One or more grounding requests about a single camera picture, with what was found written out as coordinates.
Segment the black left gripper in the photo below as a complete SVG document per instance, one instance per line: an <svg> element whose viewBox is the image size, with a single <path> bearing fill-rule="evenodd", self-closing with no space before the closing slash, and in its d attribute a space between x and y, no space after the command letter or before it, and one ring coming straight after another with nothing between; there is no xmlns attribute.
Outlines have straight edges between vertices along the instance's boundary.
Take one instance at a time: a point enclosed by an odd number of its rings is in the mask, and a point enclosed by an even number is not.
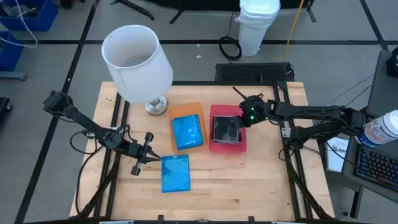
<svg viewBox="0 0 398 224"><path fill-rule="evenodd" d="M153 137L154 135L152 133L147 132L143 145L138 144L134 139L131 142L126 143L126 148L123 150L123 155L135 158L137 160L136 164L132 167L132 175L139 175L141 171L141 165L147 164L148 162L158 162L162 160L161 157L157 155L149 146L149 143L153 140ZM157 159L148 157L148 154L156 157Z"/></svg>

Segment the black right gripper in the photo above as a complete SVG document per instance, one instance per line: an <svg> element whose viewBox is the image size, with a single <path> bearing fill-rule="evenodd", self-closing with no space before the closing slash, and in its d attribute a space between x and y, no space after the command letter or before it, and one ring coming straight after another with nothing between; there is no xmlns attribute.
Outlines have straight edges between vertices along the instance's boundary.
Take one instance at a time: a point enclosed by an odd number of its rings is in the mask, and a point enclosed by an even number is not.
<svg viewBox="0 0 398 224"><path fill-rule="evenodd" d="M245 96L235 86L233 90L243 98L243 101L239 104L242 114L233 118L236 126L239 128L250 128L257 123L273 120L271 104L262 99L262 93Z"/></svg>

